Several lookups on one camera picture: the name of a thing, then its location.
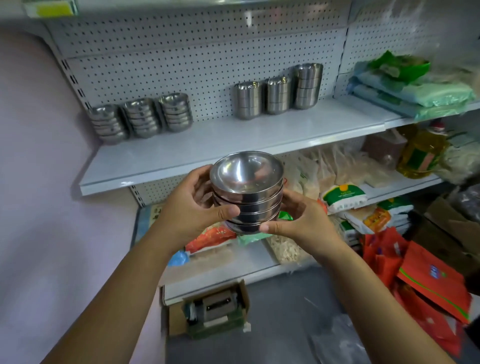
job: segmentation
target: person's right hand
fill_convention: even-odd
[[[332,259],[347,246],[317,201],[284,189],[281,210],[294,220],[264,222],[261,232],[291,238],[317,259]]]

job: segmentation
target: hand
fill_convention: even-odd
[[[212,207],[210,169],[212,165],[191,171],[167,198],[162,212],[148,234],[161,234],[161,244],[169,244],[174,254],[197,238],[209,226],[240,213],[236,205]]]
[[[261,232],[291,238],[317,259],[331,259],[347,246],[315,200],[284,188],[281,210],[294,220],[264,222],[260,225]]]

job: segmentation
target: red bag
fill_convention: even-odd
[[[185,251],[193,254],[208,246],[220,245],[236,237],[237,235],[233,231],[219,222],[206,228],[198,238],[189,242],[185,246]]]
[[[450,354],[460,356],[463,328],[459,321],[449,317],[448,319],[453,320],[453,327],[451,327],[445,315],[417,296],[415,291],[407,284],[395,284],[393,295],[438,345]]]
[[[390,288],[403,263],[408,242],[395,228],[387,228],[376,234],[365,235],[362,244],[363,260],[383,284]]]
[[[463,276],[415,242],[410,242],[398,277],[464,324],[471,296]]]

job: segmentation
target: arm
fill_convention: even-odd
[[[171,256],[237,206],[207,208],[211,166],[193,170],[167,199],[147,234],[124,257],[42,364],[128,363]]]
[[[288,190],[283,203],[295,220],[268,222],[260,230],[293,239],[327,269],[373,364],[454,363],[341,240],[318,203]]]

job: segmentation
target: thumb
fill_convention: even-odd
[[[230,220],[240,214],[240,208],[236,205],[223,205],[209,208],[206,214],[207,223],[213,225],[217,222]]]
[[[260,232],[281,235],[293,239],[295,235],[295,225],[293,221],[269,221],[260,225]]]

